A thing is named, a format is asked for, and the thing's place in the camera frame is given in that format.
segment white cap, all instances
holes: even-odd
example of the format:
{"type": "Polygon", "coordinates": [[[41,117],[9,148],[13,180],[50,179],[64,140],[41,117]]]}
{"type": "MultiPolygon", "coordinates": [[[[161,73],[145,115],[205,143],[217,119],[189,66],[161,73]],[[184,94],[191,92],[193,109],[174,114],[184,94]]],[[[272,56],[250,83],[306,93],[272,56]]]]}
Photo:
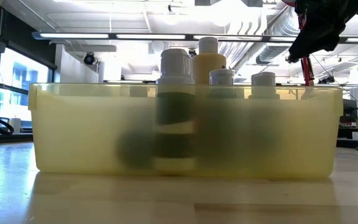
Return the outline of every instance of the white cap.
{"type": "Polygon", "coordinates": [[[212,70],[209,73],[210,85],[233,85],[235,71],[227,68],[212,70]]]}
{"type": "Polygon", "coordinates": [[[215,37],[203,37],[198,42],[200,54],[218,53],[218,40],[215,37]]]}
{"type": "Polygon", "coordinates": [[[261,72],[251,76],[253,86],[276,86],[276,74],[273,72],[261,72]]]}
{"type": "Polygon", "coordinates": [[[191,78],[191,58],[183,49],[168,49],[161,53],[161,77],[158,84],[194,84],[191,78]]]}

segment wooden table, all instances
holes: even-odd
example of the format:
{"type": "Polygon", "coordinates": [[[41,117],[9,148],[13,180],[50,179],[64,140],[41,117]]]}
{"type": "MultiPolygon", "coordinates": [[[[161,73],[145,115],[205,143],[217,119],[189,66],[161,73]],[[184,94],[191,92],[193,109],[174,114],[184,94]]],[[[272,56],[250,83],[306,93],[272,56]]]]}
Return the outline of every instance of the wooden table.
{"type": "Polygon", "coordinates": [[[33,145],[0,145],[0,223],[358,224],[358,152],[327,180],[44,174],[33,145]]]}

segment translucent yellow bin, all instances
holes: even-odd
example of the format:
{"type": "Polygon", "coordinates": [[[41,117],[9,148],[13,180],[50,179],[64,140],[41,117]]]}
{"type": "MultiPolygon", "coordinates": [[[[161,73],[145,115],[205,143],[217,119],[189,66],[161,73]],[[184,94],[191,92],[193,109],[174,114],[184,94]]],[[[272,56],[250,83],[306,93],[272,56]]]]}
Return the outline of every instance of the translucent yellow bin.
{"type": "Polygon", "coordinates": [[[29,109],[45,172],[320,178],[333,170],[342,90],[45,83],[30,86],[29,109]],[[170,92],[190,95],[190,106],[161,107],[170,92]],[[166,130],[161,117],[173,114],[190,114],[178,128],[186,144],[156,137],[166,130]],[[171,157],[161,161],[161,153],[171,157]],[[185,168],[164,172],[183,166],[182,157],[185,168]]]}

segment window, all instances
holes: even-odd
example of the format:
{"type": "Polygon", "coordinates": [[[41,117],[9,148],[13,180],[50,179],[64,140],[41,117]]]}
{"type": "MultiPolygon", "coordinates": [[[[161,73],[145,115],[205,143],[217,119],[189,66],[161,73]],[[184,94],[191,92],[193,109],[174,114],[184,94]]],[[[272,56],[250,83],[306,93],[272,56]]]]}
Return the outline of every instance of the window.
{"type": "Polygon", "coordinates": [[[0,88],[0,118],[20,118],[31,121],[31,113],[27,109],[29,96],[0,88]]]}
{"type": "Polygon", "coordinates": [[[0,83],[29,90],[30,83],[47,82],[49,69],[11,49],[1,54],[0,83]]]}

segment yellow bottle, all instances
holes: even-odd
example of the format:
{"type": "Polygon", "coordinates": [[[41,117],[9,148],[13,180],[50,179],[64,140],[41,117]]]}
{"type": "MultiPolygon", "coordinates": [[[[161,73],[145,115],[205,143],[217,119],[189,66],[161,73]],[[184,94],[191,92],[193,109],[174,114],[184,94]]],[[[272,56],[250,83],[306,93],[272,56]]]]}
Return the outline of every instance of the yellow bottle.
{"type": "Polygon", "coordinates": [[[198,45],[200,54],[191,62],[191,77],[196,84],[209,85],[210,71],[226,68],[226,57],[218,54],[218,40],[214,37],[203,37],[198,45]]]}

